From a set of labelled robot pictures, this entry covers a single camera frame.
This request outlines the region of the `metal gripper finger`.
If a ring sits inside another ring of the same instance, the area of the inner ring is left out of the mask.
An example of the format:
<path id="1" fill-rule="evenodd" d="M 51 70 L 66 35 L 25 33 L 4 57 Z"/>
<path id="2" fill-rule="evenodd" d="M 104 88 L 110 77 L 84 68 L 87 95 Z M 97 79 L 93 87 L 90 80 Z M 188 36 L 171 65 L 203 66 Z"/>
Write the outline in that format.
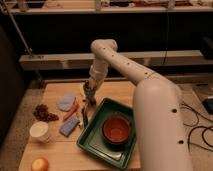
<path id="1" fill-rule="evenodd" d="M 88 110 L 87 109 L 88 109 L 88 103 L 85 103 L 80 112 L 80 118 L 82 120 L 84 128 L 86 128 L 86 126 L 88 125 L 88 116 L 87 116 Z"/>
<path id="2" fill-rule="evenodd" d="M 83 108 L 83 123 L 84 126 L 88 125 L 89 118 L 91 117 L 93 113 L 93 106 L 90 103 L 86 103 Z"/>

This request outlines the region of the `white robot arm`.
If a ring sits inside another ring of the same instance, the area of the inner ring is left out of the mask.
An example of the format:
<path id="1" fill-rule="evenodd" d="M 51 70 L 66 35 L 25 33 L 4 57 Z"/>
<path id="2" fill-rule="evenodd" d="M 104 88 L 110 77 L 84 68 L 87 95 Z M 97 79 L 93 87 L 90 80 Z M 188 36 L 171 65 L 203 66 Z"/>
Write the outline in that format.
<path id="1" fill-rule="evenodd" d="M 180 112 L 180 88 L 117 52 L 113 39 L 91 43 L 89 84 L 99 87 L 113 67 L 135 85 L 133 114 L 142 171 L 193 171 Z"/>

